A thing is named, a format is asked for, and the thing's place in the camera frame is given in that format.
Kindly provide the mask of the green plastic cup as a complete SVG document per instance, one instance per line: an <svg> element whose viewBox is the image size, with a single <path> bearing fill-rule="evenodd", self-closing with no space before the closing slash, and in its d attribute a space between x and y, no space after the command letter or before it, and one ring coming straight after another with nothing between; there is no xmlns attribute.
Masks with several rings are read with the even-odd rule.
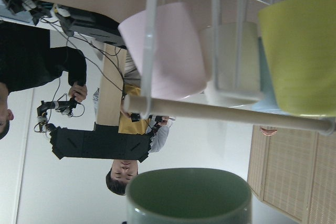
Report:
<svg viewBox="0 0 336 224"><path fill-rule="evenodd" d="M145 172L127 186L127 223L251 223L251 190L210 168Z"/></svg>

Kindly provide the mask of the pink plastic cup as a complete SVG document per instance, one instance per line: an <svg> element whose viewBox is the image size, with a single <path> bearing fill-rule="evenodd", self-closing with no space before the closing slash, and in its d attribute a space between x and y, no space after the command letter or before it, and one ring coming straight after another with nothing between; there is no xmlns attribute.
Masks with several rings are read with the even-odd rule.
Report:
<svg viewBox="0 0 336 224"><path fill-rule="evenodd" d="M180 100L207 84L200 40L185 2L161 5L156 12L153 98Z"/></svg>

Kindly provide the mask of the cream white plastic cup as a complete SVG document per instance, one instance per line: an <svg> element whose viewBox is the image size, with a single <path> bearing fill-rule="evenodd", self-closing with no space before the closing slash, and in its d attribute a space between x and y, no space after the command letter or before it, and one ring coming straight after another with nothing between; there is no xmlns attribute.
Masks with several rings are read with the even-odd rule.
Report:
<svg viewBox="0 0 336 224"><path fill-rule="evenodd" d="M213 28L205 28L199 33L208 77L204 93L211 105L234 108L254 104L263 98L257 24L243 22L242 29L238 44L236 23L218 27L216 60L213 58Z"/></svg>

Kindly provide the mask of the yellow plastic cup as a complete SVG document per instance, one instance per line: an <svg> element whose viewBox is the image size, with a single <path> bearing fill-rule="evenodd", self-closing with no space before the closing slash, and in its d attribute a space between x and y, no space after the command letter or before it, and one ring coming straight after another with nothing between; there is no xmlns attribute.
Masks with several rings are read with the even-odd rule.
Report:
<svg viewBox="0 0 336 224"><path fill-rule="evenodd" d="M335 116L335 0L285 0L258 13L280 109Z"/></svg>

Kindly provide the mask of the person in yellow shirt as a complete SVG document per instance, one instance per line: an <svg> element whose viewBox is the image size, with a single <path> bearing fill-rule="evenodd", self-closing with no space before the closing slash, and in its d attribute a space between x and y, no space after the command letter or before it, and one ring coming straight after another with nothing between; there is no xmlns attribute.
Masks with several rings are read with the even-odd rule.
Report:
<svg viewBox="0 0 336 224"><path fill-rule="evenodd" d="M175 118L162 116L158 121L156 117L153 115L151 118L133 122L131 114L120 109L119 132L132 135L148 134L151 137L149 153L159 152L166 143ZM106 175L107 188L117 195L124 196L128 183L138 174L139 167L136 159L114 159Z"/></svg>

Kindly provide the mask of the woven bamboo cabinet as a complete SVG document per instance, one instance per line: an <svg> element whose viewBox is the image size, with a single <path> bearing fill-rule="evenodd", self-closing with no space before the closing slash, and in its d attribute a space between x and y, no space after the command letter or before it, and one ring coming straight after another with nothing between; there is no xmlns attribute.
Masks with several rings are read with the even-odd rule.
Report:
<svg viewBox="0 0 336 224"><path fill-rule="evenodd" d="M335 223L335 134L255 125L247 181L264 204L298 223Z"/></svg>

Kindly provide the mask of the person in black top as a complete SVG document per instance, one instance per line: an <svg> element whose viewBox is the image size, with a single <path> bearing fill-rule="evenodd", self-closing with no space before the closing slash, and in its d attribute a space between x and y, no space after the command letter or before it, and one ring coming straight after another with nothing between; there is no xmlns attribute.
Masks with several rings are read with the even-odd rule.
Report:
<svg viewBox="0 0 336 224"><path fill-rule="evenodd" d="M87 97L87 64L82 51L50 46L47 29L1 22L1 138L14 119L8 96L40 87L68 72L69 95L77 102Z"/></svg>

